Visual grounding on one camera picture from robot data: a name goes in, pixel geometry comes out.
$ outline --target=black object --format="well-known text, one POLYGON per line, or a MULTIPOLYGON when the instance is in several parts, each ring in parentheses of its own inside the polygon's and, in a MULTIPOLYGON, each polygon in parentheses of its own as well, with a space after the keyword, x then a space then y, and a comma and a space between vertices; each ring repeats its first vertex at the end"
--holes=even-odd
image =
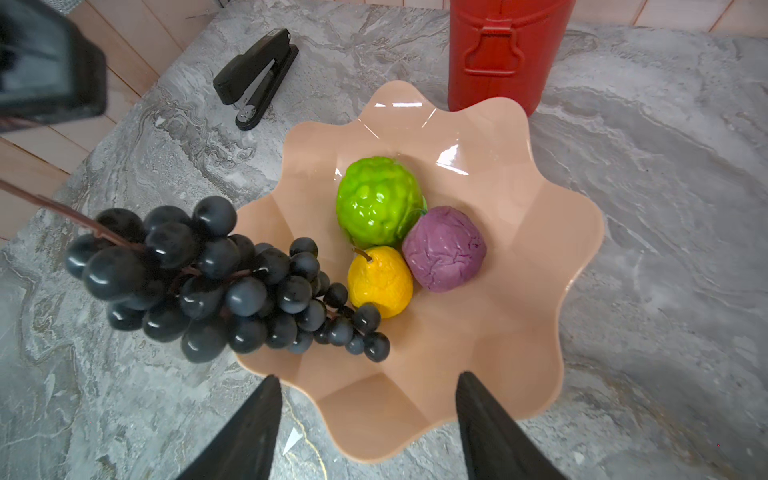
POLYGON ((280 381, 270 375, 177 480, 267 480, 282 408, 280 381))
POLYGON ((566 480, 472 372, 458 376, 456 413, 469 480, 566 480))
POLYGON ((259 124, 298 54, 287 28, 272 30, 216 75, 214 89, 225 105, 234 104, 239 129, 259 124))
POLYGON ((39 0, 0 2, 0 131, 104 113, 107 63, 39 0))

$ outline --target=red container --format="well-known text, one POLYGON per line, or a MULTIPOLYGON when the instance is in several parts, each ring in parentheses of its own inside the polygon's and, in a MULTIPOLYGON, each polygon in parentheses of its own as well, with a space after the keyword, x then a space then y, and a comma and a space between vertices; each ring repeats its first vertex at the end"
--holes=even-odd
POLYGON ((509 97, 531 115, 576 0, 451 0, 448 107, 509 97))

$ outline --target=gray marble surface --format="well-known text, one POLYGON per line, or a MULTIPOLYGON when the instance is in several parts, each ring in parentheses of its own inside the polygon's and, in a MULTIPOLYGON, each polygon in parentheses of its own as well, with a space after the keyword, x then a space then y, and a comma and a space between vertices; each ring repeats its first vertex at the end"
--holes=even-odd
MULTIPOLYGON (((90 215, 242 206, 276 185, 301 121, 346 123, 394 79, 445 107, 447 35, 445 12, 234 2, 57 198, 90 215), (242 133, 211 78, 276 26, 301 52, 242 133)), ((531 133, 541 171, 594 200, 607 235, 562 310, 563 393, 525 430, 573 479, 766 478, 768 42, 572 25, 531 133)), ((40 212, 0 251, 0 478, 173 478, 259 379, 231 353, 192 366, 110 331, 62 268, 76 233, 40 212)), ((358 465, 284 396, 274 479, 466 478, 455 424, 358 465)))

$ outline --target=green fruit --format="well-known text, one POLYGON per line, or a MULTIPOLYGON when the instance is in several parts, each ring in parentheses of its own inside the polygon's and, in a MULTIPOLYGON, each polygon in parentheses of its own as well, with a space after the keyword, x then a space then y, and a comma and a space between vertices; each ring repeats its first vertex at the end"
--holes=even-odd
POLYGON ((363 249, 399 247, 426 208, 413 174, 387 157, 363 158, 351 164, 336 196, 339 225, 363 249))

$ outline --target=bowl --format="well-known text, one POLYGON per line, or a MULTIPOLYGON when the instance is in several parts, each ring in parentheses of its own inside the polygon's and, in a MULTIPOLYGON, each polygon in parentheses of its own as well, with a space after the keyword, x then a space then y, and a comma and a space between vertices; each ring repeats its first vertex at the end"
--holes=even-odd
POLYGON ((346 284, 354 252, 336 222, 336 190, 352 162, 375 155, 407 166, 429 206, 472 219, 488 244, 480 273, 447 293, 417 284, 408 308, 382 321, 392 344, 384 362, 319 344, 301 356, 266 347, 238 356, 312 399, 336 446, 359 462, 392 457, 454 420, 466 370, 514 419, 550 406, 563 381, 560 307, 603 239, 597 206, 539 173, 519 104, 491 98, 447 112, 403 81, 383 85, 347 125, 292 129, 280 182, 238 211, 235 233, 285 251, 312 237, 323 270, 346 284))

